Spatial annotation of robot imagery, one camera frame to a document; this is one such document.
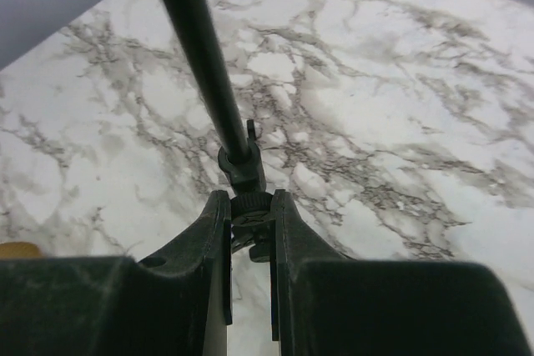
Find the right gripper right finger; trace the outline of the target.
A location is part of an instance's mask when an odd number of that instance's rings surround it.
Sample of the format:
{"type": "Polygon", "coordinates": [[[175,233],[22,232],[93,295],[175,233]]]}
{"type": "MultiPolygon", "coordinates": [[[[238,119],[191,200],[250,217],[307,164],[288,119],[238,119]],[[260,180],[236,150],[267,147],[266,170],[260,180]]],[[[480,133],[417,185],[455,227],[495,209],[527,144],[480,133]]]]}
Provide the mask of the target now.
{"type": "Polygon", "coordinates": [[[272,200],[271,326],[283,355],[528,355],[504,285],[476,263],[355,260],[272,200]]]}

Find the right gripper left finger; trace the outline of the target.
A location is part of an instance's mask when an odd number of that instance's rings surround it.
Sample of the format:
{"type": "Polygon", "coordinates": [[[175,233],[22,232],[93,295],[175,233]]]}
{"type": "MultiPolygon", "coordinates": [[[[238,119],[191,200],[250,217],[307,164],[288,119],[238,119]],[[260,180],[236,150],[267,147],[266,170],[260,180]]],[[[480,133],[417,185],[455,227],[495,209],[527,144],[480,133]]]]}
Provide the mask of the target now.
{"type": "Polygon", "coordinates": [[[232,321],[226,192],[146,258],[1,263],[4,355],[224,355],[232,321]]]}

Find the black tripod microphone stand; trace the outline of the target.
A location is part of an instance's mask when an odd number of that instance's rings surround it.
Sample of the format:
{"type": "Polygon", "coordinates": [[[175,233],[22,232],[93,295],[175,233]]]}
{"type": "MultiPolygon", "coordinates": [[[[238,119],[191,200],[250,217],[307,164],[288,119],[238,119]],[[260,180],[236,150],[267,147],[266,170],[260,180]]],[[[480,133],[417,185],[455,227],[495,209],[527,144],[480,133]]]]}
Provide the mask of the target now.
{"type": "Polygon", "coordinates": [[[207,0],[163,0],[221,142],[219,168],[234,191],[231,248],[249,250],[254,263],[270,260],[271,195],[253,120],[242,121],[207,0]]]}

